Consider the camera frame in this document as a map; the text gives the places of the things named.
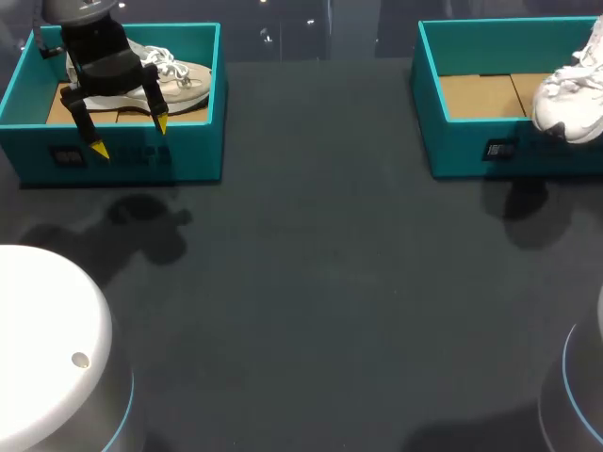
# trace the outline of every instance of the gray cylindrical base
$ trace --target gray cylindrical base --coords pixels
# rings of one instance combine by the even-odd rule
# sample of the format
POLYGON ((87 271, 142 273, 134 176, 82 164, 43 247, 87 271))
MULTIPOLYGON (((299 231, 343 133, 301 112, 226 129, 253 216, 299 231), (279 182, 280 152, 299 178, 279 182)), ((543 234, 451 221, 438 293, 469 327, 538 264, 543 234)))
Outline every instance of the gray cylindrical base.
POLYGON ((603 451, 603 340, 596 310, 569 333, 538 408, 551 452, 603 451))

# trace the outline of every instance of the label on box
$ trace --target label on box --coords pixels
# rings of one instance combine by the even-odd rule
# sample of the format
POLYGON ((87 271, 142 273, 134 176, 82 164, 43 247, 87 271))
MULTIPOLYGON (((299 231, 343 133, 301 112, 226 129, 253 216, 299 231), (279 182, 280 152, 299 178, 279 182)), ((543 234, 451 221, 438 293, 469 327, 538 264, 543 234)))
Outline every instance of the label on box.
POLYGON ((50 146, 48 148, 55 164, 62 168, 83 168, 86 160, 79 146, 50 146))
POLYGON ((515 157, 517 138, 490 139, 483 152, 483 161, 508 161, 515 157))

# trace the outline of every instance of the teal box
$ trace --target teal box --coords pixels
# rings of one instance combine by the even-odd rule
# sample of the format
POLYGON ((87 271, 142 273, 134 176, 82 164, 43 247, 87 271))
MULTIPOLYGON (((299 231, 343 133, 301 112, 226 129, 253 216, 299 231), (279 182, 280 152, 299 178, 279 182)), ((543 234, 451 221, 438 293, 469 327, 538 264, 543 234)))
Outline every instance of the teal box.
POLYGON ((411 89, 434 177, 603 174, 603 140, 568 145, 529 118, 454 120, 439 76, 553 73, 584 47, 595 17, 418 24, 411 89))
MULTIPOLYGON (((216 181, 221 176, 226 72, 219 24, 130 24, 131 40, 168 48, 177 59, 212 69, 206 122, 168 122, 162 137, 154 124, 96 124, 110 160, 90 149, 75 125, 46 119, 65 81, 63 54, 47 60, 29 37, 2 104, 0 146, 26 185, 170 184, 216 181)), ((45 41, 60 45, 60 28, 42 28, 45 41)))

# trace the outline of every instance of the shoe box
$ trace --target shoe box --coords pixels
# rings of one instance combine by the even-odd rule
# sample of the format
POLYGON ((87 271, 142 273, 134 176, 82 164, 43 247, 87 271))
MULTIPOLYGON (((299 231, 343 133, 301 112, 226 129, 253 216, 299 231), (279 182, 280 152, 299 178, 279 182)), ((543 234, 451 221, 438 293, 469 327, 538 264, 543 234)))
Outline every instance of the shoe box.
POLYGON ((596 17, 418 24, 411 90, 434 177, 603 174, 603 138, 570 145, 531 123, 535 90, 596 17))
MULTIPOLYGON (((162 136, 138 112, 91 113, 107 160, 80 138, 60 102, 65 55, 44 60, 29 37, 0 104, 0 147, 26 186, 148 185, 216 181, 221 177, 227 82, 219 24, 130 24, 128 38, 166 47, 176 58, 212 69, 206 108, 170 116, 162 136)), ((47 26, 48 45, 60 28, 47 26)))

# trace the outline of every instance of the shoelace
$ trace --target shoelace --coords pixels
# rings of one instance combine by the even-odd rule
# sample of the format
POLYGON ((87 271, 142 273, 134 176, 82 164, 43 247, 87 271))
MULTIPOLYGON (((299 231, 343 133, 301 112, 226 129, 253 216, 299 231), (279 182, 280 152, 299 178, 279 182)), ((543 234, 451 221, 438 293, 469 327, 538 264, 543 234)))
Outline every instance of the shoelace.
POLYGON ((576 92, 586 87, 601 91, 595 98, 603 97, 603 62, 588 64, 585 58, 589 51, 590 46, 587 46, 574 52, 573 57, 579 61, 576 66, 563 66, 548 77, 546 87, 549 96, 556 96, 565 89, 576 92))
POLYGON ((153 63, 164 75, 173 73, 176 80, 188 83, 188 67, 174 61, 173 55, 168 49, 154 47, 153 45, 147 45, 146 48, 151 50, 151 52, 142 60, 143 65, 153 63))

